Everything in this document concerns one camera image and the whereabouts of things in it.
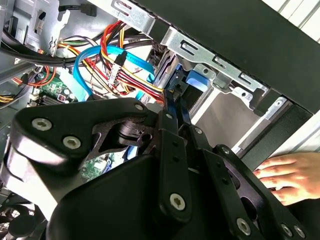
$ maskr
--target cable connector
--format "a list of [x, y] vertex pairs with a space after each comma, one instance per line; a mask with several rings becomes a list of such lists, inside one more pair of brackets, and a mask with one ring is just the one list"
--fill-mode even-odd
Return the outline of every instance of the cable connector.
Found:
[[114, 60], [114, 64], [111, 69], [110, 77], [109, 77], [109, 83], [114, 84], [117, 80], [118, 74], [122, 68], [122, 66], [125, 64], [125, 61], [127, 59], [127, 52], [123, 51], [121, 54], [119, 54], [116, 59]]
[[119, 65], [120, 67], [123, 67], [125, 64], [125, 61], [127, 60], [128, 53], [126, 51], [123, 51], [121, 54], [119, 54], [116, 59], [114, 60], [114, 63]]
[[96, 17], [97, 16], [97, 6], [92, 4], [81, 4], [80, 11], [87, 16]]

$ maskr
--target cable tie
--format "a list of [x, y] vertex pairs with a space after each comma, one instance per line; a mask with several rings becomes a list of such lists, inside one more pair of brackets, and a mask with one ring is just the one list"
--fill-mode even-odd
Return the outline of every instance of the cable tie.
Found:
[[63, 58], [62, 68], [67, 69], [67, 59], [65, 57]]

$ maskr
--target blue drive latch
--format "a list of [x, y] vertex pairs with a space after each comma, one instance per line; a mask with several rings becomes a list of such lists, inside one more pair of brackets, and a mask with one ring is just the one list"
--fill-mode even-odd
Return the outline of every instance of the blue drive latch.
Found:
[[185, 82], [195, 87], [196, 89], [199, 89], [202, 92], [205, 92], [208, 90], [209, 79], [205, 78], [204, 76], [200, 75], [194, 70], [191, 70], [189, 72], [189, 75], [186, 78]]

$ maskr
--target black plastic panel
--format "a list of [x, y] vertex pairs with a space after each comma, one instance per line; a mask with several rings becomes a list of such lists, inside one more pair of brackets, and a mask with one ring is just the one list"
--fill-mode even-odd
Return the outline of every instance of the black plastic panel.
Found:
[[320, 46], [261, 0], [135, 0], [311, 113]]
[[271, 124], [257, 137], [251, 149], [241, 160], [252, 171], [274, 153], [288, 138], [310, 118], [311, 114], [297, 105], [292, 105], [278, 121]]

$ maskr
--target black cable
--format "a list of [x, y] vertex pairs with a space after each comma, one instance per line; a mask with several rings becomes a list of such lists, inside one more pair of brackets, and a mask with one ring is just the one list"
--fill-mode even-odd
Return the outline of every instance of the black cable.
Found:
[[66, 67], [72, 67], [75, 65], [76, 57], [72, 58], [62, 58], [62, 57], [51, 57], [48, 55], [43, 55], [40, 53], [37, 53], [36, 55], [28, 55], [28, 54], [22, 54], [19, 52], [12, 51], [9, 47], [7, 47], [5, 44], [2, 44], [0, 47], [0, 53], [19, 58], [23, 61], [26, 61], [28, 63], [36, 64], [36, 65], [46, 65], [49, 67], [63, 67], [64, 64]]
[[64, 6], [59, 6], [59, 12], [64, 12], [67, 10], [80, 10], [81, 5], [64, 5]]
[[90, 38], [87, 37], [87, 36], [74, 35], [74, 36], [72, 36], [72, 38], [83, 39], [83, 40], [85, 40], [85, 41], [87, 42], [86, 45], [90, 44], [90, 45], [93, 46], [93, 47], [98, 45], [98, 44], [94, 45], [94, 44], [92, 43], [93, 40], [90, 39]]
[[[125, 24], [118, 25], [111, 33], [108, 44], [115, 41], [117, 42], [117, 38], [115, 36], [118, 32], [125, 26]], [[46, 65], [49, 67], [72, 67], [75, 65], [76, 57], [71, 58], [61, 58], [61, 57], [51, 57], [48, 55], [43, 55], [32, 51], [28, 47], [22, 45], [19, 41], [17, 41], [13, 36], [9, 34], [7, 30], [3, 30], [2, 40], [4, 44], [0, 46], [0, 52], [12, 57], [19, 58], [28, 63], [36, 64], [36, 65]], [[128, 37], [129, 39], [142, 39], [147, 38], [146, 36], [136, 35]], [[124, 45], [124, 49], [136, 48], [139, 46], [145, 46], [143, 44], [147, 44], [146, 41], [142, 41], [144, 43], [132, 42]]]
[[[36, 72], [31, 72], [29, 74], [29, 79], [28, 79], [28, 83], [32, 83], [34, 82], [35, 80], [35, 77], [37, 76], [38, 74]], [[0, 110], [16, 103], [17, 101], [19, 101], [21, 98], [23, 98], [28, 92], [29, 90], [32, 88], [32, 86], [28, 86], [28, 85], [25, 85], [22, 89], [20, 89], [20, 91], [16, 94], [16, 95], [13, 95], [13, 100], [8, 102], [8, 103], [0, 103]]]
[[[70, 40], [72, 38], [87, 38], [87, 37], [84, 37], [84, 36], [79, 36], [79, 35], [74, 35], [74, 36], [70, 36], [66, 39], [64, 39], [63, 41], [65, 42], [75, 42], [77, 44], [68, 44], [70, 46], [73, 46], [73, 47], [83, 47], [83, 46], [86, 46], [89, 44], [89, 42], [85, 42], [83, 44], [78, 44], [78, 43], [81, 43], [83, 42], [82, 40]], [[146, 35], [144, 34], [138, 34], [138, 35], [127, 35], [127, 31], [125, 32], [125, 37], [124, 37], [124, 41], [137, 41], [137, 40], [141, 40], [141, 39], [149, 39]], [[118, 38], [117, 37], [114, 37], [111, 42], [109, 43], [110, 45], [116, 45], [118, 44]]]
[[144, 40], [144, 41], [136, 41], [136, 42], [131, 42], [123, 45], [123, 48], [125, 50], [129, 49], [134, 49], [134, 48], [139, 48], [143, 46], [151, 46], [152, 45], [152, 40]]
[[99, 52], [99, 57], [100, 57], [100, 60], [101, 60], [101, 62], [102, 62], [102, 65], [110, 71], [110, 68], [109, 68], [109, 66], [106, 64], [106, 62], [105, 62], [106, 60], [105, 60], [104, 57], [102, 56], [102, 52], [101, 52], [101, 51]]
[[[100, 40], [102, 37], [103, 37], [103, 35], [104, 35], [104, 31], [103, 32], [101, 32], [101, 33], [99, 33], [97, 36], [95, 36], [94, 38], [92, 38], [92, 40], [93, 41], [98, 41], [98, 40]], [[136, 38], [135, 37], [137, 37], [137, 36], [144, 36], [146, 39], [148, 38], [147, 36], [145, 36], [144, 34], [140, 34], [140, 32], [139, 31], [137, 31], [136, 29], [134, 29], [134, 28], [129, 28], [129, 29], [127, 29], [127, 30], [125, 30], [125, 38], [124, 38], [124, 40], [125, 41], [130, 41], [130, 40], [135, 40]], [[68, 37], [68, 38], [66, 38], [66, 39], [64, 39], [64, 41], [67, 41], [68, 39], [71, 39], [71, 38], [73, 38], [74, 36], [70, 36], [70, 37]]]

